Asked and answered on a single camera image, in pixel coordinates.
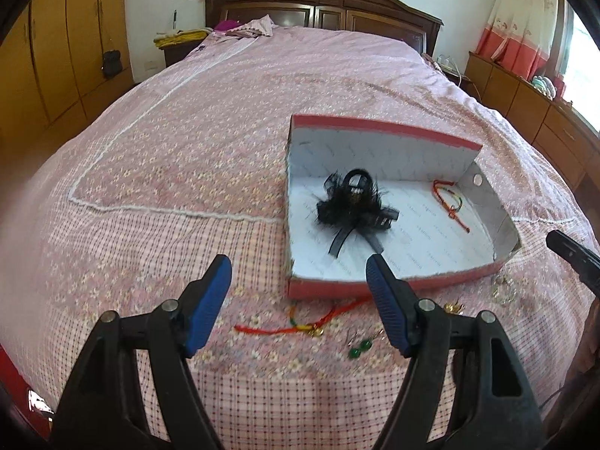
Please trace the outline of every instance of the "white cord trim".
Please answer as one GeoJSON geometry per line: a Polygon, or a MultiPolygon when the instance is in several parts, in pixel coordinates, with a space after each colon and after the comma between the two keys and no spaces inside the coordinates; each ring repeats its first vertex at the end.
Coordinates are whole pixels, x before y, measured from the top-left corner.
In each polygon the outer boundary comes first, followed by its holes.
{"type": "Polygon", "coordinates": [[[73,183],[73,185],[70,187],[68,195],[67,195],[67,198],[69,199],[69,201],[71,201],[72,203],[78,204],[79,206],[86,206],[86,207],[93,208],[93,209],[101,211],[101,212],[121,211],[121,210],[135,210],[135,211],[146,211],[146,212],[155,212],[155,213],[170,213],[170,214],[175,214],[175,215],[185,215],[185,216],[202,217],[202,218],[218,218],[218,219],[233,219],[233,220],[247,220],[247,221],[263,221],[263,222],[269,222],[269,223],[282,222],[283,220],[280,219],[280,218],[267,218],[267,217],[262,217],[262,216],[250,216],[250,215],[246,215],[246,214],[206,213],[204,211],[180,210],[180,209],[176,209],[176,208],[158,208],[158,207],[151,207],[151,206],[139,206],[139,205],[135,205],[135,204],[123,204],[123,205],[116,205],[116,206],[103,206],[101,204],[97,204],[97,203],[94,203],[94,202],[85,201],[85,200],[77,198],[75,196],[75,191],[79,187],[79,183],[102,160],[102,158],[104,157],[104,155],[109,151],[109,149],[114,145],[114,143],[117,141],[117,139],[122,134],[124,134],[129,129],[131,129],[137,122],[139,122],[142,118],[144,118],[152,110],[154,110],[154,108],[156,108],[157,106],[159,106],[170,95],[172,95],[175,91],[177,91],[179,88],[181,88],[185,84],[189,83],[193,78],[195,78],[196,76],[198,76],[201,72],[207,71],[208,69],[213,68],[217,64],[220,64],[221,62],[229,59],[230,57],[233,57],[236,54],[239,54],[240,52],[242,52],[245,49],[247,49],[255,40],[256,39],[252,39],[250,41],[242,40],[242,42],[246,42],[247,44],[241,46],[240,48],[236,48],[235,52],[230,52],[230,53],[223,54],[215,62],[207,63],[204,66],[201,66],[200,69],[198,69],[196,72],[192,73],[186,79],[184,79],[183,81],[181,81],[171,91],[169,91],[163,97],[161,97],[154,105],[150,106],[150,108],[148,108],[138,118],[136,118],[129,125],[127,125],[126,127],[124,127],[122,130],[120,130],[108,142],[108,144],[106,145],[106,147],[104,147],[104,149],[98,154],[98,156],[90,163],[90,165],[85,169],[85,171],[83,171],[83,174],[81,174],[76,179],[76,181],[73,183]]]}
{"type": "Polygon", "coordinates": [[[572,217],[572,218],[565,218],[562,220],[548,220],[548,219],[544,219],[544,218],[538,218],[538,219],[531,219],[531,218],[524,218],[524,217],[519,217],[519,216],[514,216],[512,218],[513,221],[523,221],[526,223],[538,223],[538,222],[542,222],[542,223],[550,223],[552,225],[562,225],[564,223],[569,223],[572,221],[578,221],[578,218],[572,217]]]}

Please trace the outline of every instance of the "cardboard box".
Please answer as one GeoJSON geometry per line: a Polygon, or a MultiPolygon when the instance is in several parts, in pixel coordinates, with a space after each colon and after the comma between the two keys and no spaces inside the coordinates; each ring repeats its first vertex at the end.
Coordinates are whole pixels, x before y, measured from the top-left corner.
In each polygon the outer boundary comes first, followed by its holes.
{"type": "MultiPolygon", "coordinates": [[[[520,248],[518,231],[475,163],[482,146],[420,127],[359,118],[293,115],[287,153],[288,295],[293,299],[369,296],[365,265],[372,247],[353,231],[338,258],[338,229],[317,222],[316,204],[332,173],[367,170],[382,204],[400,211],[377,238],[398,278],[413,289],[440,288],[498,272],[520,248]],[[452,181],[463,200],[457,216],[438,202],[434,180],[452,181]]],[[[442,191],[449,204],[452,197],[442,191]]]]}

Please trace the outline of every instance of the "bed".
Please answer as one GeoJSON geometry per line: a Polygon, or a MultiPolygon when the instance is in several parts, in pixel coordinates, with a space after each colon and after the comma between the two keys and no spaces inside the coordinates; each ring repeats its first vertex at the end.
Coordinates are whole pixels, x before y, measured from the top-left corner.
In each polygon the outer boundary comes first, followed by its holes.
{"type": "MultiPolygon", "coordinates": [[[[320,338],[233,329],[288,323],[289,119],[338,114],[484,145],[477,162],[523,243],[502,270],[514,299],[494,298],[489,277],[426,295],[458,300],[468,315],[494,311],[536,397],[547,398],[573,358],[592,295],[545,235],[560,228],[598,250],[564,181],[497,112],[424,63],[438,19],[397,0],[206,0],[208,25],[265,14],[279,24],[272,36],[209,37],[115,102],[26,185],[0,232],[0,344],[20,374],[56,407],[100,313],[151,311],[224,253],[232,287],[189,365],[226,448],[370,448],[407,367],[386,341],[347,357],[349,332],[380,326],[372,303],[334,319],[320,338]]],[[[316,320],[330,307],[301,303],[296,316],[316,320]]],[[[166,437],[143,353],[139,371],[149,425],[166,437]]],[[[445,430],[452,397],[448,373],[432,436],[445,430]]]]}

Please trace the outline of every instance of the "red string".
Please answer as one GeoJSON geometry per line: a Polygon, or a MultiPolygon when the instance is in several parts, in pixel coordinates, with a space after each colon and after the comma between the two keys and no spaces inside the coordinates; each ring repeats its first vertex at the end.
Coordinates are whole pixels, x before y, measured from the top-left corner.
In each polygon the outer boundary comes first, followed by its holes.
{"type": "MultiPolygon", "coordinates": [[[[363,297],[361,299],[357,299],[356,301],[346,305],[340,306],[340,308],[331,308],[325,316],[323,316],[316,323],[307,323],[315,328],[321,328],[323,325],[329,323],[333,318],[344,314],[345,312],[352,311],[352,309],[357,308],[358,306],[369,301],[370,297],[363,297]]],[[[291,328],[277,328],[274,330],[263,330],[262,328],[251,328],[250,326],[242,326],[240,324],[236,324],[233,326],[238,332],[242,333],[250,333],[251,335],[280,335],[281,333],[302,333],[303,330],[293,326],[291,328]]]]}
{"type": "Polygon", "coordinates": [[[441,181],[439,179],[436,179],[433,182],[433,186],[431,187],[434,196],[437,198],[437,201],[444,207],[444,209],[448,212],[448,216],[450,218],[452,218],[453,220],[456,220],[458,222],[458,224],[464,228],[464,231],[466,231],[467,233],[469,233],[471,230],[470,228],[465,225],[460,218],[456,215],[456,211],[454,210],[454,208],[448,206],[448,203],[446,201],[444,201],[444,198],[442,198],[442,196],[440,195],[439,191],[437,190],[438,186],[454,186],[454,183],[451,181],[441,181]]]}

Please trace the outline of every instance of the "metal screw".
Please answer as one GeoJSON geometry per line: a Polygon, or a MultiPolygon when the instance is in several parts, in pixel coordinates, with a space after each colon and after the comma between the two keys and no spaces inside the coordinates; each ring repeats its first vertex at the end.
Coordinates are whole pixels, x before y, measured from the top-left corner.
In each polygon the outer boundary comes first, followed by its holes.
{"type": "Polygon", "coordinates": [[[176,299],[167,299],[163,301],[163,304],[160,305],[164,311],[171,312],[175,311],[175,309],[179,308],[179,303],[176,299]]]}
{"type": "Polygon", "coordinates": [[[103,323],[110,323],[116,318],[116,312],[114,311],[104,311],[100,316],[100,321],[103,323]]]}
{"type": "Polygon", "coordinates": [[[433,311],[436,309],[436,304],[431,299],[421,299],[419,301],[419,308],[423,311],[433,311]]]}
{"type": "Polygon", "coordinates": [[[494,323],[496,321],[496,315],[491,311],[482,311],[481,319],[485,321],[485,323],[494,323]]]}

